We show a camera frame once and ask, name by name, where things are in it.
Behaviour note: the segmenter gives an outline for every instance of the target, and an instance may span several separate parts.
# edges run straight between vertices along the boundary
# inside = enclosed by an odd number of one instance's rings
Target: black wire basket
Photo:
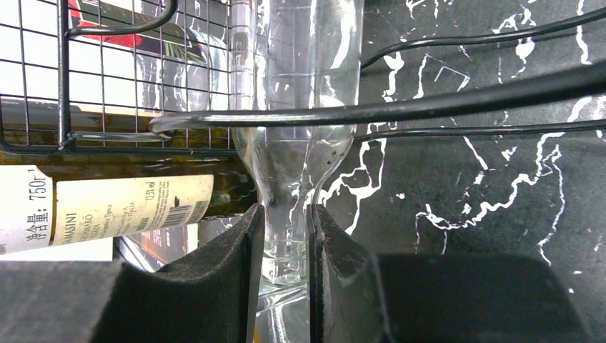
[[[226,127],[170,136],[148,129],[150,120],[165,113],[229,108],[228,4],[114,4],[2,4],[0,34],[8,52],[0,53],[0,149],[12,154],[235,154]]]

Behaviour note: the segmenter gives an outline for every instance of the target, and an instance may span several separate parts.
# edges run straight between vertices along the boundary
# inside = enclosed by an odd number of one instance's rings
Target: white label
[[[57,182],[52,245],[198,222],[213,180],[196,175]]]
[[[0,166],[0,255],[47,247],[53,180],[36,166]]]

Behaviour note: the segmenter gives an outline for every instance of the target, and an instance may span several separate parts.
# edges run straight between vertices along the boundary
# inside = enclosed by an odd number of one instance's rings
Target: metal grid
[[[148,132],[149,121],[165,113],[229,108],[229,9],[221,1],[179,0],[169,23],[140,34],[66,34],[80,26],[141,24],[168,1],[2,1],[0,149],[234,154],[227,128],[177,131],[169,141],[145,143],[72,134]]]

